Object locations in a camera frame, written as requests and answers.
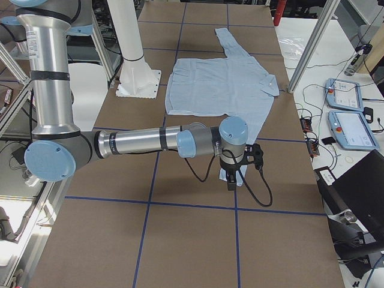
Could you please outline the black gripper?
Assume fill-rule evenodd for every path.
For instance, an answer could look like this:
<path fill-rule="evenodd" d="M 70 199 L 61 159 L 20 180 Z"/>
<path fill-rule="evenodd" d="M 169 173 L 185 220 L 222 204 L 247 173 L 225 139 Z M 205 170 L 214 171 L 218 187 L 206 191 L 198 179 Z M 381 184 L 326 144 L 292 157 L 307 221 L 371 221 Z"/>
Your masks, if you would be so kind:
<path fill-rule="evenodd" d="M 227 165 L 226 163 L 221 163 L 221 180 L 227 181 L 227 176 L 235 175 L 236 183 L 243 184 L 244 181 L 241 178 L 245 176 L 245 166 L 241 166 L 239 169 L 236 169 L 233 165 Z M 227 182 L 227 189 L 229 191 L 236 191 L 236 183 L 235 182 Z"/>

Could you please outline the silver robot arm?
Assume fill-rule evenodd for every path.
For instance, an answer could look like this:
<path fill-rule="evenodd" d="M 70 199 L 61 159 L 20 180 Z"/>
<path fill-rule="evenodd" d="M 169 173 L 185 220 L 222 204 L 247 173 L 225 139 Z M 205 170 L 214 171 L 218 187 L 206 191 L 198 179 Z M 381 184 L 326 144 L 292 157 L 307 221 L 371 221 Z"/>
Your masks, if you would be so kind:
<path fill-rule="evenodd" d="M 1 18 L 1 43 L 26 41 L 26 31 L 16 16 Z"/>
<path fill-rule="evenodd" d="M 47 182 L 73 176 L 93 160 L 111 155 L 176 151 L 182 158 L 219 157 L 227 187 L 235 190 L 247 163 L 248 127 L 230 116 L 217 127 L 200 123 L 108 133 L 81 132 L 74 123 L 66 34 L 92 22 L 90 1 L 15 1 L 18 22 L 26 31 L 31 100 L 37 125 L 25 151 L 27 169 Z"/>

